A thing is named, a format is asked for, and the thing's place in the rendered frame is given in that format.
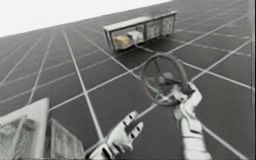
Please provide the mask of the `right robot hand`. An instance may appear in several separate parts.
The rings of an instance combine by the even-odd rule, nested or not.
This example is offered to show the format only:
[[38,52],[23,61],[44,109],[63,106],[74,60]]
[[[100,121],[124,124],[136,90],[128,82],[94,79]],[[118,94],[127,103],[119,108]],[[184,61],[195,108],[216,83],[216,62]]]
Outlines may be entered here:
[[202,100],[202,94],[195,84],[189,83],[188,86],[192,90],[192,94],[187,96],[185,100],[182,100],[181,103],[175,107],[174,116],[176,120],[181,120],[186,117],[196,117],[195,109]]

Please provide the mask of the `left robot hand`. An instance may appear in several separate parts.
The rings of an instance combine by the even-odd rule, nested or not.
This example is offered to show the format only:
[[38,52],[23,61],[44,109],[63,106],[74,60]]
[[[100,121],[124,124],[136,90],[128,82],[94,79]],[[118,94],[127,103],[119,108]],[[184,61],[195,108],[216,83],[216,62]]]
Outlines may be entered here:
[[133,150],[133,142],[142,132],[144,123],[140,121],[130,131],[127,131],[127,128],[137,120],[137,117],[137,111],[130,112],[109,132],[106,144],[114,156]]

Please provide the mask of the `dark steering wheel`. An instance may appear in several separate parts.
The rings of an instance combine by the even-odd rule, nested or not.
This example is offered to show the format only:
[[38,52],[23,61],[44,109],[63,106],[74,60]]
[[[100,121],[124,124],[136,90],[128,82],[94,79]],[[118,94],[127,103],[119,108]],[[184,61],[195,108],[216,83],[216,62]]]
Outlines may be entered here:
[[183,65],[172,55],[151,56],[142,66],[141,82],[145,95],[160,106],[176,106],[193,93]]

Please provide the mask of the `grey mesh tray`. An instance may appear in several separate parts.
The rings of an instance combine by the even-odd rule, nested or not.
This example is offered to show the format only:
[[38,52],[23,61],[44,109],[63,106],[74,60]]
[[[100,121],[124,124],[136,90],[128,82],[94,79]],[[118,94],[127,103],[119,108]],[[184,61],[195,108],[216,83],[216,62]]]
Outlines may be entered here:
[[79,159],[83,157],[82,142],[56,119],[47,124],[45,151],[46,158]]

